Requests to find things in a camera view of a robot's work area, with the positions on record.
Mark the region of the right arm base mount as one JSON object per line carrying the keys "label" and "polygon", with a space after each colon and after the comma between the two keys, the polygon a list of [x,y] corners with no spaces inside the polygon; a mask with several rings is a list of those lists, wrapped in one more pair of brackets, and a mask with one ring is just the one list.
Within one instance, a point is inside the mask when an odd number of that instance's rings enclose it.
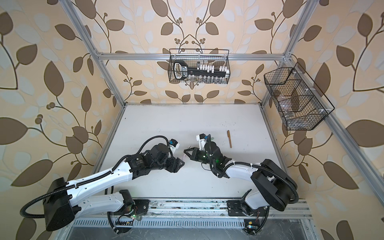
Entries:
{"label": "right arm base mount", "polygon": [[249,207],[243,200],[228,200],[228,215],[230,217],[265,217],[266,209],[263,207],[256,210]]}

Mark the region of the brown fountain pen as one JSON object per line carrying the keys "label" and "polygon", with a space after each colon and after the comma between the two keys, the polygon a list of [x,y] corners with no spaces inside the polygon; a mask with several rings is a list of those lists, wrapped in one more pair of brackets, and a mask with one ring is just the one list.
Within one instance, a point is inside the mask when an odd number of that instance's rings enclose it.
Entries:
{"label": "brown fountain pen", "polygon": [[230,133],[230,130],[227,130],[227,137],[228,137],[228,140],[229,140],[229,146],[230,146],[230,148],[232,148],[233,145],[232,145],[232,139],[231,139],[231,133]]}

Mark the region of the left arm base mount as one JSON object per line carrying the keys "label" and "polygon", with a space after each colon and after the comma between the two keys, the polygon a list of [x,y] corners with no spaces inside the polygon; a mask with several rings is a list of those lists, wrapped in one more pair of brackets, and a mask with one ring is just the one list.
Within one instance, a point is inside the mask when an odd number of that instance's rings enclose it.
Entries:
{"label": "left arm base mount", "polygon": [[133,204],[131,204],[127,207],[122,207],[117,212],[114,212],[113,215],[114,216],[146,215],[148,210],[149,210],[149,203],[150,203],[150,200],[148,200],[148,199],[134,199]]}

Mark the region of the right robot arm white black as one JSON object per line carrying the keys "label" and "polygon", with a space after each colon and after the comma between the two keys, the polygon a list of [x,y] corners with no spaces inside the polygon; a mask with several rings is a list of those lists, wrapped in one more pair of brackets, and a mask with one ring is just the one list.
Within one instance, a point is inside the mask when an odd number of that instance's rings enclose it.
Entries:
{"label": "right robot arm white black", "polygon": [[299,201],[297,184],[272,160],[258,164],[233,161],[224,156],[214,142],[203,142],[201,148],[184,150],[190,160],[209,166],[218,178],[235,178],[252,182],[256,188],[248,190],[239,200],[236,209],[246,216],[260,208],[274,208],[283,212],[287,205]]}

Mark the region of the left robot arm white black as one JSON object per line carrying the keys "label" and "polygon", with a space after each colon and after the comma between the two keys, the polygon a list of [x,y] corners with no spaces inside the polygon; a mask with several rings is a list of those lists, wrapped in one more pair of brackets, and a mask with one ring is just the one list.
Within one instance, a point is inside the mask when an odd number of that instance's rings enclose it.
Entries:
{"label": "left robot arm white black", "polygon": [[151,150],[125,155],[112,167],[85,178],[52,182],[48,192],[25,204],[20,215],[28,219],[45,219],[46,231],[59,230],[80,216],[97,213],[131,211],[134,201],[128,190],[99,196],[102,190],[148,175],[153,170],[178,172],[184,162],[174,157],[179,143],[175,139],[157,144]]}

